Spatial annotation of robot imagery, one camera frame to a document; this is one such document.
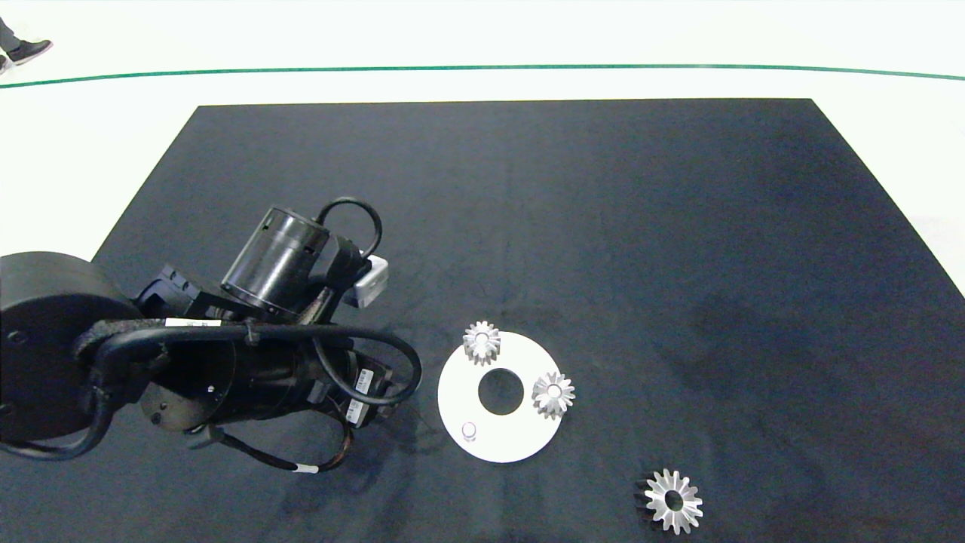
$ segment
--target white ring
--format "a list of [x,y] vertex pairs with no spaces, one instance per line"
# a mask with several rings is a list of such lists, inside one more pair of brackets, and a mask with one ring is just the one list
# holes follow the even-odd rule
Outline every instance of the white ring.
[[[466,452],[505,464],[533,456],[556,435],[561,419],[539,414],[530,394],[541,376],[560,373],[560,368],[536,341],[518,333],[500,333],[500,355],[489,365],[474,364],[461,346],[449,357],[439,376],[439,414],[450,437]],[[480,401],[480,381],[494,369],[511,371],[523,384],[519,407],[510,414],[491,413]],[[475,427],[471,440],[463,434],[467,423]]]

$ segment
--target silver gear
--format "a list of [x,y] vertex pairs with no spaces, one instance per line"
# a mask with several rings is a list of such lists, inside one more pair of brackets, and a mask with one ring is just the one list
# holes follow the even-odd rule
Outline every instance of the silver gear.
[[485,366],[491,364],[499,356],[499,346],[502,340],[499,337],[499,329],[486,321],[477,321],[466,329],[462,336],[462,347],[466,350],[466,356],[474,364]]
[[[663,529],[673,528],[677,535],[680,535],[680,529],[690,533],[690,527],[696,528],[700,525],[697,517],[702,517],[703,512],[698,506],[703,500],[695,496],[697,487],[690,486],[690,477],[680,478],[680,472],[670,473],[670,470],[664,469],[663,474],[653,472],[653,478],[638,481],[637,485],[644,488],[645,483],[650,490],[644,491],[642,495],[638,493],[637,496],[650,498],[647,509],[653,510],[653,522],[663,521]],[[667,505],[667,493],[671,491],[680,494],[683,500],[683,505],[678,510]]]
[[575,388],[570,385],[566,375],[547,373],[540,377],[533,385],[533,407],[543,415],[543,418],[563,416],[566,407],[573,405]]

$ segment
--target pant leg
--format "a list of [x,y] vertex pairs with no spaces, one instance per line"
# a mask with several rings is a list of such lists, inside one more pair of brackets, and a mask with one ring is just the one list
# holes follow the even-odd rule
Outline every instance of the pant leg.
[[3,18],[0,18],[0,49],[9,53],[18,47],[20,47],[20,40],[14,36],[14,31],[3,23]]

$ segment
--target gear hole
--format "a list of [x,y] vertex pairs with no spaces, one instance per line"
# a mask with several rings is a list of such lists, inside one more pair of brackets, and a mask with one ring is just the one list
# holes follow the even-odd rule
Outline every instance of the gear hole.
[[664,501],[671,511],[683,509],[683,496],[676,490],[668,490],[667,494],[664,495]]
[[523,403],[523,382],[504,368],[490,370],[482,376],[480,402],[492,414],[510,414]]

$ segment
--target metal gear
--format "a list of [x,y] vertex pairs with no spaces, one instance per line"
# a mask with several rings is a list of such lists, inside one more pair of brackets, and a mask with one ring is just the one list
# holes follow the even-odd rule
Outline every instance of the metal gear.
[[466,356],[474,364],[485,366],[491,364],[499,356],[499,346],[502,340],[499,337],[499,329],[486,321],[477,321],[466,329],[462,336],[462,346],[466,350]]
[[[664,530],[673,528],[674,534],[680,535],[681,528],[690,533],[690,527],[696,528],[700,525],[697,517],[702,517],[703,512],[698,505],[701,505],[703,500],[695,497],[697,487],[690,486],[690,477],[680,478],[680,472],[674,471],[671,474],[670,470],[665,468],[663,474],[653,472],[652,479],[637,481],[637,486],[641,489],[650,487],[650,490],[637,493],[636,496],[641,500],[644,497],[650,498],[646,509],[653,510],[653,522],[663,521]],[[670,492],[679,494],[682,501],[680,507],[672,508],[667,504],[667,494]]]
[[533,385],[533,407],[543,415],[543,418],[563,416],[566,407],[573,405],[573,386],[566,375],[547,373],[540,377]]

